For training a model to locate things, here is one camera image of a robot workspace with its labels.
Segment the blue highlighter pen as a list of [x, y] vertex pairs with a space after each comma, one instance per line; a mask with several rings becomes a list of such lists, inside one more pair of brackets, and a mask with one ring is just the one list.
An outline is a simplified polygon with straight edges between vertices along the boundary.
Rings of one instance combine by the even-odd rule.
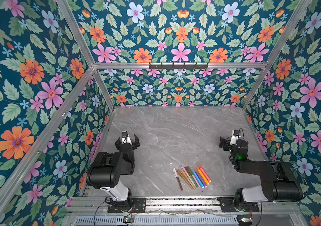
[[198, 182], [199, 186], [200, 186], [201, 188], [204, 188], [203, 183], [200, 181], [200, 179], [199, 179], [198, 175], [195, 173], [195, 171], [194, 171], [191, 167], [188, 167], [188, 168], [189, 168], [189, 170], [193, 173], [193, 175], [194, 175], [194, 177], [195, 177], [195, 180]]

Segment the right small circuit board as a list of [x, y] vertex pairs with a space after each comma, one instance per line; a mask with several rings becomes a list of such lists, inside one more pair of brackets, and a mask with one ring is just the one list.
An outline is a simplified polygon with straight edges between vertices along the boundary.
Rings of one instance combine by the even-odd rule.
[[237, 222], [239, 226], [252, 226], [253, 219], [252, 217], [243, 217], [238, 215]]

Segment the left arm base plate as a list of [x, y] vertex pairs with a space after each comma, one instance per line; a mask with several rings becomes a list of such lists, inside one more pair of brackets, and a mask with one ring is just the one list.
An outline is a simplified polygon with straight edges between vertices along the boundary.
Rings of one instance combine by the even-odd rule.
[[123, 202], [111, 200], [108, 206], [108, 213], [145, 213], [146, 198], [131, 198]]

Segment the red highlighter pen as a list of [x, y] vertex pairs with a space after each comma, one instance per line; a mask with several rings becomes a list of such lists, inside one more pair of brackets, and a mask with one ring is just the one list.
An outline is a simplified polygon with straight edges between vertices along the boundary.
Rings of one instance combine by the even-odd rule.
[[208, 176], [208, 174], [205, 172], [205, 170], [203, 169], [203, 167], [201, 166], [201, 164], [197, 163], [197, 168], [198, 170], [202, 173], [203, 178], [205, 179], [205, 182], [207, 184], [209, 184], [211, 182], [210, 177]]

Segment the orange highlighter pen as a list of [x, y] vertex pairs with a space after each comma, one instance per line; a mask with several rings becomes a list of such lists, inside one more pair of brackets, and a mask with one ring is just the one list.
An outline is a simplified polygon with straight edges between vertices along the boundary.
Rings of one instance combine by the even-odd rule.
[[209, 181], [207, 180], [207, 178], [205, 177], [205, 175], [202, 173], [201, 169], [197, 166], [194, 167], [194, 170], [196, 172], [196, 174], [198, 175], [198, 177], [200, 178], [202, 184], [206, 187], [209, 185]]

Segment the beige pen pink cap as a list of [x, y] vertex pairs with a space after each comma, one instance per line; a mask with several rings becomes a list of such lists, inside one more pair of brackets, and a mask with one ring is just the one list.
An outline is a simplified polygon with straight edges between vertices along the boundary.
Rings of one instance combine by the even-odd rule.
[[185, 177], [186, 177], [186, 178], [188, 179], [188, 181], [190, 182], [192, 188], [193, 188], [193, 189], [196, 189], [196, 186], [194, 185], [194, 183], [193, 183], [192, 179], [190, 178], [189, 174], [187, 173], [185, 167], [182, 165], [181, 168], [182, 168], [183, 173], [185, 174]]

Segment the aluminium front rail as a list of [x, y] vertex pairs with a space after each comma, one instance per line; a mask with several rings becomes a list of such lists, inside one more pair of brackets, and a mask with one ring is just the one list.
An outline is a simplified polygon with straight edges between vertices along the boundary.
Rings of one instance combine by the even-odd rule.
[[[200, 214], [301, 214], [295, 202], [258, 203], [260, 212], [222, 212], [218, 197], [228, 196], [148, 196], [145, 213], [200, 213]], [[67, 209], [68, 214], [107, 213], [110, 201], [104, 197], [76, 197]]]

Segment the tan brown pen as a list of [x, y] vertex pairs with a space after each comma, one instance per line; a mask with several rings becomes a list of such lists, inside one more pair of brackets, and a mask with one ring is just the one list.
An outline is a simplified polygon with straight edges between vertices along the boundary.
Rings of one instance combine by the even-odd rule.
[[191, 189], [195, 189], [193, 184], [190, 182], [188, 176], [184, 173], [184, 171], [178, 170], [179, 175], [185, 180], [185, 182], [190, 186]]

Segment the brown pen pink cap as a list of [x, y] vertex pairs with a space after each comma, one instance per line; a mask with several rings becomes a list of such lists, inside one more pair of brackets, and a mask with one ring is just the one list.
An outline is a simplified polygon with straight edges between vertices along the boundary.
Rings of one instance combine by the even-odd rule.
[[177, 173], [176, 168], [173, 168], [172, 171], [173, 171], [174, 176], [175, 176], [175, 178], [176, 178], [176, 180], [177, 180], [177, 182], [178, 182], [178, 185], [179, 185], [180, 190], [183, 191], [183, 187], [182, 187], [182, 184], [181, 184], [181, 182], [180, 182], [179, 175], [178, 175], [178, 173]]

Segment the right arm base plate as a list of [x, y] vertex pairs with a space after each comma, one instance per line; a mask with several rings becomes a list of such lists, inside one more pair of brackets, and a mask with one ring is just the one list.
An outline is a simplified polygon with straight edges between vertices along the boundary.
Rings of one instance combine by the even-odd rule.
[[242, 202], [235, 205], [232, 197], [218, 197], [222, 212], [260, 212], [256, 202]]

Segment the pink pen green cap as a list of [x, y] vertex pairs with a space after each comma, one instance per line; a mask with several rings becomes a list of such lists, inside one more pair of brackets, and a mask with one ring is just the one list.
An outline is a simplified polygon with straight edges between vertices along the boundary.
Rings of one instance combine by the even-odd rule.
[[192, 173], [192, 171], [190, 170], [190, 168], [188, 166], [185, 167], [186, 171], [188, 172], [190, 178], [192, 179], [193, 183], [195, 184], [195, 187], [200, 187], [198, 181], [196, 180], [196, 178], [194, 177], [194, 174]]

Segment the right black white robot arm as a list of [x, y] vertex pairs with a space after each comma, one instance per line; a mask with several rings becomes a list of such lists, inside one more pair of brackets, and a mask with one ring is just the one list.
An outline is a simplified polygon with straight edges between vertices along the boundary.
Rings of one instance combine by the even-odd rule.
[[263, 202], [298, 202], [304, 198], [287, 163], [249, 160], [248, 142], [239, 136], [220, 137], [219, 147], [230, 153], [229, 160], [237, 172], [260, 178], [259, 186], [237, 189], [233, 199], [236, 210], [247, 210]]

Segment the purple highlighter pen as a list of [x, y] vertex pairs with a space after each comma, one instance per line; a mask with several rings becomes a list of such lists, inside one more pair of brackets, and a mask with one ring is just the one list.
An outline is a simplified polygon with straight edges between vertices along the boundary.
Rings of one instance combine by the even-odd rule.
[[196, 167], [193, 167], [193, 171], [194, 171], [195, 174], [197, 175], [199, 181], [201, 182], [201, 185], [202, 185], [203, 187], [207, 187], [207, 184], [206, 184], [206, 182], [203, 180], [203, 178], [202, 178], [201, 174], [199, 173], [198, 169], [197, 169]]

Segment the small circuit board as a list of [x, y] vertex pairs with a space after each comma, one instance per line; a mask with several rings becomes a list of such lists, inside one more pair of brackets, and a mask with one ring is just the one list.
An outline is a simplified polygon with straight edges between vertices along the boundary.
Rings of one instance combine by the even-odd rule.
[[134, 219], [133, 218], [131, 218], [131, 217], [124, 217], [123, 218], [123, 223], [124, 224], [132, 224], [132, 223], [134, 223]]
[[243, 217], [238, 215], [237, 222], [239, 226], [252, 226], [253, 219], [252, 217]]

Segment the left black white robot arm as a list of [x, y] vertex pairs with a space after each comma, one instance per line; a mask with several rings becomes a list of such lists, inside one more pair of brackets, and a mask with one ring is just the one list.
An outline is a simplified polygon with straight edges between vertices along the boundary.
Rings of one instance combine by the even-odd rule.
[[140, 147], [137, 136], [131, 140], [127, 132], [115, 142], [118, 152], [98, 153], [87, 173], [87, 184], [105, 191], [114, 202], [130, 202], [131, 191], [120, 181], [120, 177], [131, 176], [135, 170], [134, 150]]

